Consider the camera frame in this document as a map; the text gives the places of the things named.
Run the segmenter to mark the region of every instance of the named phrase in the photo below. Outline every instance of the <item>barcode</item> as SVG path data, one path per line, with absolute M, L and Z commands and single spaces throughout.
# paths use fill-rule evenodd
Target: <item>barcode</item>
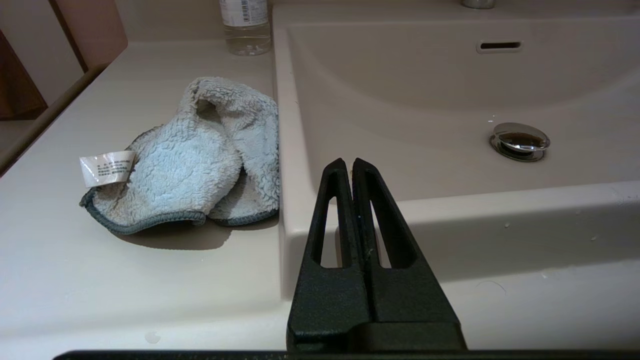
M 244 22 L 250 22 L 251 18 L 249 17 L 249 0 L 240 0 L 240 4 L 242 5 L 242 20 Z

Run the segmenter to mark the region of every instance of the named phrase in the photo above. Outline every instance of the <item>towel gray edge trim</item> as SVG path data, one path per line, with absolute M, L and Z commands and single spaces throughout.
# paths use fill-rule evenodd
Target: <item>towel gray edge trim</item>
M 262 213 L 257 213 L 255 215 L 249 215 L 246 217 L 239 218 L 226 218 L 226 219 L 215 219 L 210 218 L 216 224 L 220 226 L 243 226 L 243 225 L 251 225 L 255 222 L 266 220 L 278 213 L 278 208 L 263 211 Z
M 94 205 L 93 205 L 93 196 L 95 195 L 95 189 L 89 190 L 80 200 L 80 206 L 85 208 L 89 214 L 100 223 L 100 225 L 107 228 L 107 230 L 111 231 L 116 235 L 131 235 L 137 233 L 138 231 L 148 229 L 149 227 L 153 227 L 158 224 L 162 224 L 165 222 L 176 222 L 176 221 L 187 221 L 190 220 L 193 222 L 193 225 L 203 225 L 207 220 L 207 216 L 205 213 L 201 211 L 176 211 L 173 213 L 166 213 L 152 216 L 148 219 L 144 219 L 140 222 L 137 222 L 133 225 L 120 225 L 117 224 L 108 218 L 106 218 Z

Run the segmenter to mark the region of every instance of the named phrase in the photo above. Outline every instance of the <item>light blue towel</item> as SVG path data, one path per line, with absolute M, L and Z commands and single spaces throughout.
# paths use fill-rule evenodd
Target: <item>light blue towel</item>
M 127 183 L 92 188 L 80 203 L 116 234 L 163 222 L 246 225 L 278 212 L 278 108 L 223 78 L 198 78 L 169 123 L 127 148 L 136 161 Z

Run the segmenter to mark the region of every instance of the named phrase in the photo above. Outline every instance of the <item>water droplet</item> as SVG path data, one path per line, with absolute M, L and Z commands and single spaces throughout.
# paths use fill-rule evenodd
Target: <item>water droplet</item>
M 157 331 L 149 331 L 145 334 L 145 340 L 150 344 L 157 344 L 160 342 L 160 336 L 157 335 Z

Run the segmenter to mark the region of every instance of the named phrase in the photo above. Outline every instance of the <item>white sink basin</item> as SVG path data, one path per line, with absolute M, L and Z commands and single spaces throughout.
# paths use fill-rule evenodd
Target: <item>white sink basin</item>
M 336 158 L 378 167 L 441 281 L 640 258 L 638 33 L 628 1 L 276 8 L 284 293 Z M 545 158 L 495 152 L 501 122 L 546 132 Z

